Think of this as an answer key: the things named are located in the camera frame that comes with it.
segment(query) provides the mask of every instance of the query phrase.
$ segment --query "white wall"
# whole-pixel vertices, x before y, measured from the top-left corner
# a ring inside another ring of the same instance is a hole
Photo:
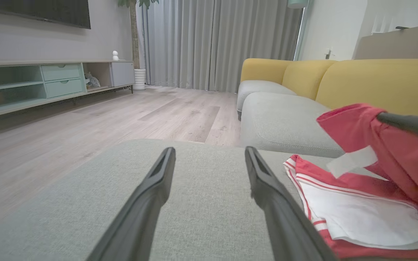
[[[367,0],[314,0],[300,51],[301,60],[325,59],[332,48],[332,60],[351,59]]]
[[[418,0],[399,0],[398,12],[392,21],[390,31],[395,31],[396,26],[414,28],[418,26]]]
[[[131,60],[130,13],[117,0],[89,0],[90,29],[0,14],[0,61]]]

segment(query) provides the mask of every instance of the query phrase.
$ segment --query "white planter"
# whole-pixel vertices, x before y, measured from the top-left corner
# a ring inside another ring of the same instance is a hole
[[[133,91],[142,91],[146,89],[144,81],[146,80],[146,69],[135,69],[135,84]]]

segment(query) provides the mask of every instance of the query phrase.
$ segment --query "white fabric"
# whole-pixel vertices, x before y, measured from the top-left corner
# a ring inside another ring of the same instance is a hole
[[[283,164],[300,194],[305,215],[333,240],[382,249],[418,249],[418,211],[411,203],[326,184]]]
[[[336,178],[357,167],[367,167],[377,162],[377,155],[372,147],[367,146],[355,152],[348,152],[327,164],[328,170]]]
[[[165,0],[141,12],[147,83],[229,92],[246,58],[294,58],[302,14],[283,0]]]

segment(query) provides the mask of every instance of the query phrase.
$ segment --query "small white figurine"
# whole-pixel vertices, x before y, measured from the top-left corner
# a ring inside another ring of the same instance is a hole
[[[118,61],[119,60],[119,53],[117,52],[117,51],[113,51],[112,52],[112,59],[114,60],[114,61]]]

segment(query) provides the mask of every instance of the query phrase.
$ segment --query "gray curtain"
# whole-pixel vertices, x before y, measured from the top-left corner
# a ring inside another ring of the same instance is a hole
[[[246,58],[293,59],[301,15],[286,0],[163,0],[142,8],[147,83],[237,92]]]

